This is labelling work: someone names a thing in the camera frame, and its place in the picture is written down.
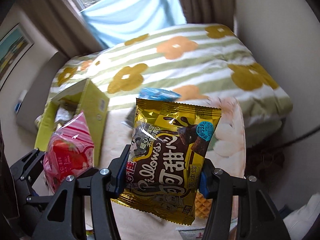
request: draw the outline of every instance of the blue circular label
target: blue circular label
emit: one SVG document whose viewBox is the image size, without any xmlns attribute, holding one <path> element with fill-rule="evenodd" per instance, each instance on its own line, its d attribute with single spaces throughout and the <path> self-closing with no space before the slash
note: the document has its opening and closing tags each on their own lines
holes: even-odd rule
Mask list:
<svg viewBox="0 0 320 240">
<path fill-rule="evenodd" d="M 203 121 L 197 126 L 197 134 L 206 142 L 210 141 L 213 135 L 213 124 Z"/>
</svg>

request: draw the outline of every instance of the cartoon character print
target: cartoon character print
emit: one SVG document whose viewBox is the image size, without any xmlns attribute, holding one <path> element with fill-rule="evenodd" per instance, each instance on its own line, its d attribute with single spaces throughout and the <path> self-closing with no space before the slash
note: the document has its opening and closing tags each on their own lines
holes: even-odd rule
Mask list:
<svg viewBox="0 0 320 240">
<path fill-rule="evenodd" d="M 156 195 L 154 196 L 154 201 L 156 201 L 160 207 L 164 210 L 175 211 L 177 208 L 183 208 L 183 199 L 179 196 L 173 196 L 169 194 Z"/>
<path fill-rule="evenodd" d="M 132 141 L 130 146 L 130 156 L 138 157 L 144 156 L 149 151 L 148 141 L 150 141 L 150 136 L 148 135 L 148 127 L 150 124 L 141 123 L 133 129 Z"/>
</svg>

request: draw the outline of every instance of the pink snack package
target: pink snack package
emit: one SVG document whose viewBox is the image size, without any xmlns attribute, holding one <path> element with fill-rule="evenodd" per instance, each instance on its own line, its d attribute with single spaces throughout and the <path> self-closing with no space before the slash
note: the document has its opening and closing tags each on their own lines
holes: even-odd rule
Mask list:
<svg viewBox="0 0 320 240">
<path fill-rule="evenodd" d="M 93 166 L 94 145 L 84 112 L 51 136 L 44 156 L 44 174 L 55 192 L 68 175 L 80 176 Z"/>
</svg>

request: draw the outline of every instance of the curtain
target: curtain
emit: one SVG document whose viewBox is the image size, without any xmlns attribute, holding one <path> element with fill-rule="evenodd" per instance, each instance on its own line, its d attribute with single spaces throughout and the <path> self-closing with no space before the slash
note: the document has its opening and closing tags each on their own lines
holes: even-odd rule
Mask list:
<svg viewBox="0 0 320 240">
<path fill-rule="evenodd" d="M 180 0 L 188 23 L 219 23 L 233 30 L 235 0 Z"/>
<path fill-rule="evenodd" d="M 27 16 L 68 57 L 103 50 L 71 0 L 18 0 Z"/>
<path fill-rule="evenodd" d="M 179 0 L 101 0 L 82 15 L 95 36 L 109 47 L 186 23 Z"/>
</svg>

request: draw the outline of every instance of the metal screw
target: metal screw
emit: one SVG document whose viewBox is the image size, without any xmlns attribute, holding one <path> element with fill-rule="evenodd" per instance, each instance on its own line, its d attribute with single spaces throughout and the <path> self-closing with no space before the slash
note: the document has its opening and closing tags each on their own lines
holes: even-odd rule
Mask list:
<svg viewBox="0 0 320 240">
<path fill-rule="evenodd" d="M 107 175 L 107 174 L 109 174 L 109 172 L 110 172 L 110 171 L 109 171 L 109 169 L 107 169 L 107 168 L 104 168 L 104 169 L 101 169 L 101 170 L 100 170 L 100 174 L 101 174 L 101 175 Z"/>
<path fill-rule="evenodd" d="M 73 175 L 68 175 L 66 177 L 66 181 L 68 181 L 68 182 L 73 181 L 74 179 L 75 179 L 75 176 L 73 176 Z"/>
<path fill-rule="evenodd" d="M 213 172 L 214 172 L 214 174 L 221 175 L 223 173 L 223 170 L 220 168 L 216 168 L 216 169 L 214 169 Z"/>
<path fill-rule="evenodd" d="M 257 178 L 255 176 L 249 176 L 249 180 L 251 182 L 256 182 L 257 181 Z"/>
</svg>

